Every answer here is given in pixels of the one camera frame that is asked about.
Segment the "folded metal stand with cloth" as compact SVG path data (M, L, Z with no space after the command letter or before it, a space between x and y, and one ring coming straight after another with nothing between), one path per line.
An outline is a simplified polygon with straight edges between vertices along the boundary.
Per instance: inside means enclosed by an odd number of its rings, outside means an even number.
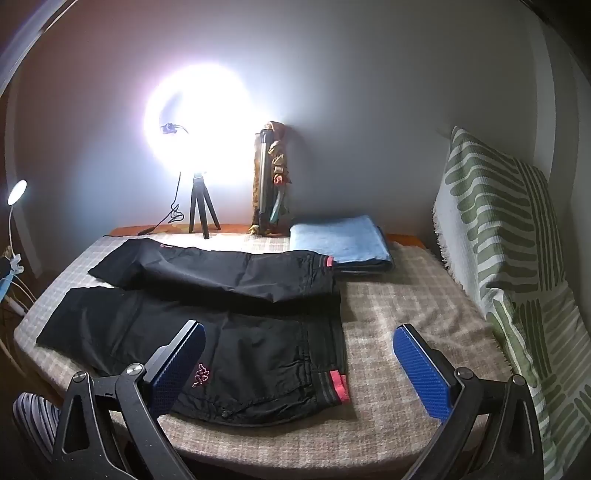
M284 136L287 127L270 121L256 135L252 183L252 224L249 233L256 236L283 234L281 218L287 215L287 186L290 171Z

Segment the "green striped white cushion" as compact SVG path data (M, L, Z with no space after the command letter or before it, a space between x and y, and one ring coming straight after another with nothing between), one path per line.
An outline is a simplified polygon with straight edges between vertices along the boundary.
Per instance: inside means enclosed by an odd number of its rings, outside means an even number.
M559 479L590 437L590 334L566 279L548 182L456 127L433 222L450 275L529 385L544 476Z

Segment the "striped grey trouser leg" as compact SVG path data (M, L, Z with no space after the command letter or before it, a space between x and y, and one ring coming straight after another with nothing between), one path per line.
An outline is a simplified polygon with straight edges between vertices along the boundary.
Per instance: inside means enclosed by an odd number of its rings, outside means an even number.
M22 392L12 405L12 415L24 440L50 463L59 426L61 411L49 400Z

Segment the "small white desk lamp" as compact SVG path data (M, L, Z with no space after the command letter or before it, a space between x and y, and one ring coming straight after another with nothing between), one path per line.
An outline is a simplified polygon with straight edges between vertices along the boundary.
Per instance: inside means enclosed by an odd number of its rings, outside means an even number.
M21 265L21 255L17 254L14 249L14 242L13 242L13 213L14 213L14 206L19 202L19 200L24 195L27 189L28 183L26 180L21 179L19 180L12 190L7 199L7 205L9 207L9 217L8 217L8 239L9 239L9 247L8 247L8 259L9 264L11 267L12 272L15 275L19 275L24 272L24 267Z

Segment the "black mini tripod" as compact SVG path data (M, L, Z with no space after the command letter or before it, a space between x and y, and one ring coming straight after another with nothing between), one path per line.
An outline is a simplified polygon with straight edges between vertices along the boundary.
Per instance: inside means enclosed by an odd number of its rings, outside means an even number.
M188 231L193 233L195 231L195 222L199 220L200 231L204 239L209 238L209 224L208 216L214 224L215 230L221 230L221 223L219 223L217 214L213 207L211 195L209 195L207 186L202 175L194 175L192 178L192 187L189 201L189 223Z

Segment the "folded light blue towel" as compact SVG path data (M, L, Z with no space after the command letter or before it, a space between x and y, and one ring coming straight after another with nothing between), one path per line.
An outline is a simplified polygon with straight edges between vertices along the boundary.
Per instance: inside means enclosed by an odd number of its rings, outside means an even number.
M386 237L368 215L294 224L290 227L290 249L331 257L332 267L346 275L394 269Z

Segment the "checkered beige bed blanket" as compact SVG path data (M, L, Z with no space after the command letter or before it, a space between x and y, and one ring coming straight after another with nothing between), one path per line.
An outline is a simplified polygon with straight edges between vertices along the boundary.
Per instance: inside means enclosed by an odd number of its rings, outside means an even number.
M393 351L412 324L425 341L479 377L506 380L492 330L426 249L394 244L394 269L342 283L351 399L308 419L270 428L222 428L164 416L160 425L185 457L270 479L403 474L438 428Z

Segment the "black track pants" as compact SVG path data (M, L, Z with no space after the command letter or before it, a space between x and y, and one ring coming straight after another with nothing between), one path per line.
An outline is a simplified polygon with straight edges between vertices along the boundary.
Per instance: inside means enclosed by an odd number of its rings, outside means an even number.
M144 363L188 321L204 351L174 411L200 421L263 427L349 400L335 260L297 250L253 254L131 239L69 290L40 346L103 376Z

